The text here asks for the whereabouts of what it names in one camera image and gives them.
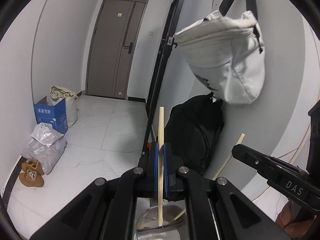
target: white bag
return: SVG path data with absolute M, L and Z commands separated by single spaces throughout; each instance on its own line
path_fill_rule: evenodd
M 63 98 L 66 99 L 68 127 L 73 126 L 73 124 L 78 120 L 77 103 L 75 99 L 78 98 L 78 96 L 76 93 L 67 88 L 52 86 L 50 90 L 50 96 L 53 106 L 63 100 Z
M 34 158 L 41 163 L 45 174 L 50 173 L 64 152 L 67 141 L 64 137 L 57 140 L 50 148 L 32 139 L 29 146 L 22 150 L 21 155 L 27 159 Z
M 225 17 L 234 0 L 174 35 L 198 80 L 234 106 L 252 103 L 265 79 L 264 43 L 255 0 L 246 0 L 241 18 Z
M 49 148 L 57 140 L 63 137 L 63 134 L 53 129 L 51 124 L 41 122 L 36 125 L 31 137 Z

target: brown door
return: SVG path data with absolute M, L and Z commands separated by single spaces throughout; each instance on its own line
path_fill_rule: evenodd
M 105 0 L 88 64 L 87 94 L 125 98 L 145 2 Z

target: door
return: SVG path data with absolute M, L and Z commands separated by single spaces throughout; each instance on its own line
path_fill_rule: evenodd
M 146 2 L 104 0 L 92 38 L 86 94 L 124 99 Z
M 165 67 L 167 66 L 168 58 L 170 57 L 172 46 L 174 45 L 173 35 L 176 32 L 182 4 L 183 4 L 183 0 L 173 0 L 169 9 L 167 21 L 164 26 L 164 31 L 162 34 L 162 39 L 161 39 L 160 47 L 158 50 L 155 68 L 153 70 L 153 75 L 151 79 L 151 84 L 150 84 L 149 94 L 148 94 L 148 99 L 146 104 L 148 123 L 147 123 L 146 133 L 144 137 L 142 152 L 145 152 L 146 150 L 145 147 L 149 139 L 151 125 L 153 122 L 153 117 L 155 115 L 156 105 L 159 98 L 159 93 L 161 89 Z

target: brown shoe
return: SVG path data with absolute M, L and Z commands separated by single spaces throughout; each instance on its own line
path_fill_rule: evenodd
M 36 171 L 30 169 L 20 173 L 19 179 L 26 187 L 42 187 L 44 185 L 43 178 Z
M 27 169 L 30 169 L 30 170 L 36 171 L 37 173 L 39 173 L 39 175 L 44 175 L 41 163 L 38 160 L 34 159 L 34 158 L 31 158 L 30 160 L 22 163 L 21 164 L 21 169 L 24 172 L 26 172 Z

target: hand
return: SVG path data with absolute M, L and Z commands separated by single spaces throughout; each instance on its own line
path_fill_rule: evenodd
M 291 211 L 290 211 L 291 201 L 289 201 L 283 207 L 282 211 L 279 213 L 276 224 L 281 227 L 291 238 L 300 238 L 308 231 L 314 219 L 290 223 Z

